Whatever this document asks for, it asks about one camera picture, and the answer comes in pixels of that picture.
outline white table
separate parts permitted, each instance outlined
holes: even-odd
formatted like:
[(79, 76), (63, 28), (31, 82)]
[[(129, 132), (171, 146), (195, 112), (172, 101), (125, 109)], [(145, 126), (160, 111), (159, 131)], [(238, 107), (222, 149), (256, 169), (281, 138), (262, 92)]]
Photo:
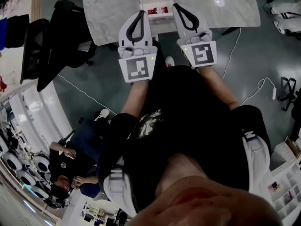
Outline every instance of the white table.
[[(260, 15), (256, 0), (224, 0), (219, 7), (214, 0), (174, 0), (202, 12), (210, 28), (257, 27)], [(96, 45), (118, 41), (124, 22), (140, 10), (139, 0), (83, 0), (87, 24)], [(173, 19), (150, 22), (153, 34), (173, 32)]]

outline white harness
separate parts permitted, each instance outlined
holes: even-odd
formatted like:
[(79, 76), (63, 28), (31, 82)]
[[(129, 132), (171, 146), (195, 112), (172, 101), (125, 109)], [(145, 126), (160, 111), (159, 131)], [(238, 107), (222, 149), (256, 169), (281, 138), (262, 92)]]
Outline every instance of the white harness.
[[(265, 141), (253, 131), (245, 133), (242, 140), (249, 167), (249, 192), (252, 193), (269, 169), (269, 149)], [(134, 217), (137, 212), (132, 201), (129, 177), (122, 171), (123, 163), (123, 159), (120, 158), (117, 164), (121, 167), (111, 170), (111, 174), (103, 182), (103, 188), (112, 202)]]

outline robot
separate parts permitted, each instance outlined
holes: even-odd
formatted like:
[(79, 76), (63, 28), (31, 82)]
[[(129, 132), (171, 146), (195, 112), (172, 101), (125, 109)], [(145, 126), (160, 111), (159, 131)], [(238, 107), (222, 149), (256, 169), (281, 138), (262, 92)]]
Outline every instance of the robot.
[[(192, 69), (217, 63), (216, 43), (202, 13), (175, 3), (172, 8), (177, 41)], [(140, 36), (133, 38), (140, 21)], [(132, 15), (119, 31), (120, 68), (126, 83), (151, 80), (154, 72), (157, 47), (152, 45), (148, 15), (141, 10)]]

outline hand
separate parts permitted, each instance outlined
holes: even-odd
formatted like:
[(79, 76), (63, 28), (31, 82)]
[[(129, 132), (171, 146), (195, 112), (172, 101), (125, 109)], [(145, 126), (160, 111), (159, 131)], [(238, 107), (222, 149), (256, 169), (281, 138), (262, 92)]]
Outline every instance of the hand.
[(76, 187), (79, 187), (84, 183), (87, 183), (86, 178), (83, 178), (83, 177), (80, 177), (80, 176), (74, 177), (74, 184), (75, 184)]
[(74, 159), (76, 157), (76, 151), (74, 151), (73, 149), (65, 148), (64, 153), (65, 153), (65, 156), (69, 156), (72, 159)]

